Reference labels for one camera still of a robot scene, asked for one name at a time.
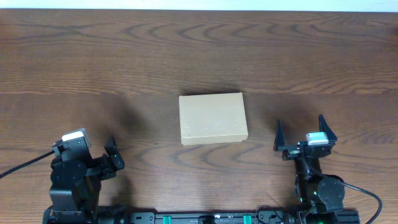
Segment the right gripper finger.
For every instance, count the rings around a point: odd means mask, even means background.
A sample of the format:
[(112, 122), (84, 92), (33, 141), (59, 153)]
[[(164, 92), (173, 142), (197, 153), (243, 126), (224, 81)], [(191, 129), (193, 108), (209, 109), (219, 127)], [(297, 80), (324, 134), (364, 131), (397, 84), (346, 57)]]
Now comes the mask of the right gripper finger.
[(324, 116), (322, 114), (319, 115), (318, 122), (319, 122), (320, 132), (324, 132), (326, 134), (326, 137), (328, 138), (328, 142), (329, 143), (337, 142), (337, 140), (338, 140), (337, 136), (331, 130), (331, 128), (327, 124), (327, 122), (326, 122), (326, 120), (325, 120), (325, 118), (324, 118)]
[(284, 132), (282, 129), (281, 120), (278, 119), (277, 120), (277, 131), (275, 134), (273, 150), (274, 151), (283, 151), (284, 147), (285, 147)]

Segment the cardboard box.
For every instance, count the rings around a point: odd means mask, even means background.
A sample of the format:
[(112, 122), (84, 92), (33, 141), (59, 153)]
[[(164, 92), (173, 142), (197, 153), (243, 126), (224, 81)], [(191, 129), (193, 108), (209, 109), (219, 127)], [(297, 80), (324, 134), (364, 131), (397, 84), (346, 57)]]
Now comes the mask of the cardboard box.
[(242, 142), (248, 138), (242, 93), (180, 96), (178, 105), (184, 146)]

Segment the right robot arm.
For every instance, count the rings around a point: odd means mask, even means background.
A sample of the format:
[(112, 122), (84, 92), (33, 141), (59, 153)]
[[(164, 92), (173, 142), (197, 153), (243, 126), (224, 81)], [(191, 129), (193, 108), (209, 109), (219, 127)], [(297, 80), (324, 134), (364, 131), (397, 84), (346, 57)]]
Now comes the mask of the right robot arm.
[(308, 133), (306, 140), (287, 144), (281, 120), (277, 121), (273, 150), (282, 153), (284, 161), (294, 161), (295, 193), (301, 204), (283, 214), (284, 223), (337, 223), (337, 212), (343, 210), (345, 188), (341, 178), (326, 175), (320, 159), (329, 156), (338, 138), (323, 115), (318, 117), (319, 131)]

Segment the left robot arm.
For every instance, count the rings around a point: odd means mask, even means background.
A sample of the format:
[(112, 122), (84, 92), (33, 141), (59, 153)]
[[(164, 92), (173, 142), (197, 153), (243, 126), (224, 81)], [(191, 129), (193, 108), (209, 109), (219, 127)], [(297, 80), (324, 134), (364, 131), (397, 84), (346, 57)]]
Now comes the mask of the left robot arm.
[(52, 205), (43, 215), (43, 223), (128, 223), (125, 207), (100, 206), (101, 182), (116, 177), (125, 163), (110, 137), (101, 157), (90, 154), (86, 137), (57, 141), (52, 147), (50, 198)]

